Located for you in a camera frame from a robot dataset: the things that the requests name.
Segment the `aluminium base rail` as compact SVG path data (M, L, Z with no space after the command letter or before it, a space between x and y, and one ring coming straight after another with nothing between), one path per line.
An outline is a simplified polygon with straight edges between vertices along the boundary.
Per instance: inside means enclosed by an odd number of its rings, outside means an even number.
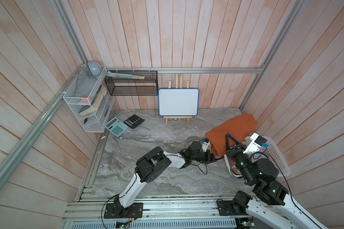
M157 196L140 197L136 203L143 203L142 219L202 219L218 218L217 200L233 199L233 195ZM100 221L106 198L83 198L68 203L62 221Z

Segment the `rust orange skirt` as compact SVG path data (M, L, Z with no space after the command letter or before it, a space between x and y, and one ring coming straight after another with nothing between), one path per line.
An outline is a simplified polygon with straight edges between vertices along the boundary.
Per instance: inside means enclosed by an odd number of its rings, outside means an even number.
M242 142L255 129L257 121L252 114L243 114L231 118L218 127L208 131L205 136L210 142L211 151L216 156L226 154L226 135L230 134Z

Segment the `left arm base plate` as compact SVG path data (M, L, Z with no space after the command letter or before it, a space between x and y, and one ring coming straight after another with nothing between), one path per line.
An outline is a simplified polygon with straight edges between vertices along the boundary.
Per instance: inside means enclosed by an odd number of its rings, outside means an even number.
M138 219L142 217L143 203L133 203L129 207L122 207L119 203L109 203L103 218L105 219L121 219L132 218Z

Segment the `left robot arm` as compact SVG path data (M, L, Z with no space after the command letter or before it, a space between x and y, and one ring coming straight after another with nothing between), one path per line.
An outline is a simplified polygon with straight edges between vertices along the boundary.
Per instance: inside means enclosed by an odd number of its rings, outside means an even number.
M136 162L133 177L127 187L114 197L109 208L112 214L122 216L132 206L136 197L148 183L151 183L168 168L185 169L188 166L210 164L224 157L216 157L208 148L208 139L194 141L187 149L178 153L168 153L156 147Z

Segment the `book on shelf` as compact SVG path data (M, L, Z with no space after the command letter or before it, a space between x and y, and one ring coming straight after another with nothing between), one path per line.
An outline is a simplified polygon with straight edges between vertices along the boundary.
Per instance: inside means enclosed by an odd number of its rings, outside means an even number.
M91 105L82 106L82 108L79 111L79 115L85 116L87 114L96 112L101 104L101 101L103 100L103 97L106 95L107 91L108 91L107 88L104 85L101 85L97 93L95 94L95 97L93 101L91 102Z

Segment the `white plastic basket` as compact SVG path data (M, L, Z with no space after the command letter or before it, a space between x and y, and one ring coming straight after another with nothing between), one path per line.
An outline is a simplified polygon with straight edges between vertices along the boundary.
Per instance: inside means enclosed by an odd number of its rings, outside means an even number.
M250 143L250 136L246 137L244 142L245 144L241 144L242 147L245 147ZM251 162L254 163L259 159L268 159L270 160L275 168L279 171L278 176L279 177L287 177L290 175L290 169L288 166L288 163L285 161L284 156L280 152L279 148L277 145L274 143L274 141L268 137L268 136L263 136L265 139L267 139L267 144L269 145L268 148L264 152L256 152L253 154L245 154L248 157L252 156Z

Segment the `black calculator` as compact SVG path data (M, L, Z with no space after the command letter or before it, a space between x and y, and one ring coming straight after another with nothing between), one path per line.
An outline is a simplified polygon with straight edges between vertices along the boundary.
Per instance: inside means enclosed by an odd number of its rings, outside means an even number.
M128 119L124 121L124 124L127 125L131 129L135 129L138 127L141 123L143 123L145 120L141 117L137 116L136 114L132 115Z

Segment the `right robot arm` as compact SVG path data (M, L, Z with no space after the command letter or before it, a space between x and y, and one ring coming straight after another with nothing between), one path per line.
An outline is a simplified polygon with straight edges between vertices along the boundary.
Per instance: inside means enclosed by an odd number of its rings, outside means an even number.
M294 200L289 187L278 180L281 170L266 153L267 139L254 133L247 147L230 134L225 136L226 156L233 159L245 184L253 187L255 198L239 191L228 212L247 214L275 229L324 229L325 225Z

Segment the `grey computer mouse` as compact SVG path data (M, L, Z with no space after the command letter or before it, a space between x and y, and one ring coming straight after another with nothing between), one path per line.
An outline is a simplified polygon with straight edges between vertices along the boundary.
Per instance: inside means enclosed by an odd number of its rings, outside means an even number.
M99 77L101 75L101 66L98 62L88 62L88 68L94 77Z

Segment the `pale green ruler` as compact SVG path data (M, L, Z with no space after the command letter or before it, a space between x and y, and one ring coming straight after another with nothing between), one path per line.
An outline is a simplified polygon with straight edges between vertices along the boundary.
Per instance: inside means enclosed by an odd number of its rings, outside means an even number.
M133 75L133 74L126 74L126 73L114 73L111 71L107 71L106 76L112 78L121 78L121 79L135 79L135 80L143 80L145 79L144 76Z

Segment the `red plaid skirt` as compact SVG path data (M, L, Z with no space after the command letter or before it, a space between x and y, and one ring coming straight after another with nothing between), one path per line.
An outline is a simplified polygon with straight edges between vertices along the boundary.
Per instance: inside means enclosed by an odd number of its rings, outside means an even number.
M229 159L229 167L231 170L231 175L236 177L236 178L242 178L241 172L239 171L239 169L236 167L236 163L233 159Z

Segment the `white board blue frame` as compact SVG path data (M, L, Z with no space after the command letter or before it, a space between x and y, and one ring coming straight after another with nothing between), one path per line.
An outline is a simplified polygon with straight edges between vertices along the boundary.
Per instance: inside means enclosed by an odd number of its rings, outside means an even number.
M160 116L197 116L198 88L161 88L158 90Z

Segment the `teal calculator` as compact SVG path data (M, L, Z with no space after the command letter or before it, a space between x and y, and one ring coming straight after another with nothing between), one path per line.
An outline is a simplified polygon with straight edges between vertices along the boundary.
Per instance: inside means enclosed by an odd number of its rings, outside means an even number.
M121 136L129 127L120 121L117 117L112 118L106 123L105 128L113 135Z

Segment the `black mesh wall basket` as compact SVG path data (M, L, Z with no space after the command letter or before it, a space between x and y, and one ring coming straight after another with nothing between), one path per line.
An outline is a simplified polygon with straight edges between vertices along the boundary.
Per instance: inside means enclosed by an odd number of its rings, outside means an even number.
M112 70L114 73L126 73L144 76L143 80L121 79L105 76L104 82L112 96L157 96L158 72L137 70Z

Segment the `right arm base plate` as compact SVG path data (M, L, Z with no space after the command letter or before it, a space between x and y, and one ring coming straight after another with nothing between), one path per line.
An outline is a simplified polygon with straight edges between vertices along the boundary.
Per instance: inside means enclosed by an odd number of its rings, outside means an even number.
M238 216L247 215L246 209L248 209L248 202L250 199L233 199L216 201L217 208L220 216Z

